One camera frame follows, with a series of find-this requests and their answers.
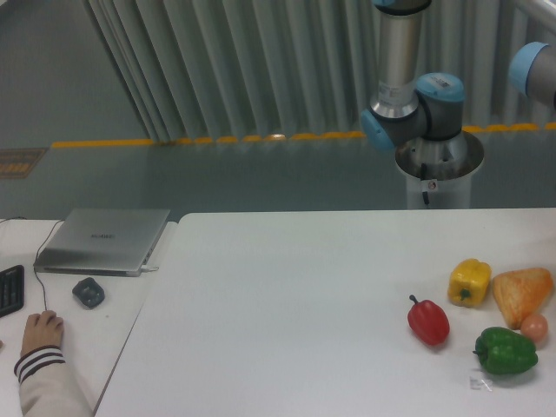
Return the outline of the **person's right hand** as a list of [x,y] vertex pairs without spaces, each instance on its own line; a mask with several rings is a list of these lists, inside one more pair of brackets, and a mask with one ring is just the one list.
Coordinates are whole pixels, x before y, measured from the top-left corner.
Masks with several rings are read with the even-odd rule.
[[63,318],[55,311],[45,310],[41,314],[31,314],[26,321],[20,356],[44,347],[62,346],[64,332]]

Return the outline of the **cream striped-cuff sleeve forearm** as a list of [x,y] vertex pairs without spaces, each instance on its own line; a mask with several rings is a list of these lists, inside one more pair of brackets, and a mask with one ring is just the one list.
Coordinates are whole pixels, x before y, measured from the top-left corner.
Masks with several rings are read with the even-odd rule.
[[94,415],[60,347],[31,350],[16,363],[14,374],[23,416]]

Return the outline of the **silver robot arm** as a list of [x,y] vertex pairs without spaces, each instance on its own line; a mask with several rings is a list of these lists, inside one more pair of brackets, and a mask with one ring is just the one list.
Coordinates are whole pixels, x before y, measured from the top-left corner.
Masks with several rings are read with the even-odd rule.
[[[462,130],[462,81],[447,73],[415,75],[422,14],[429,6],[428,1],[374,2],[381,14],[378,90],[361,113],[361,128],[377,149],[394,149],[418,137],[442,142]],[[522,95],[554,108],[554,46],[523,46],[508,78]]]

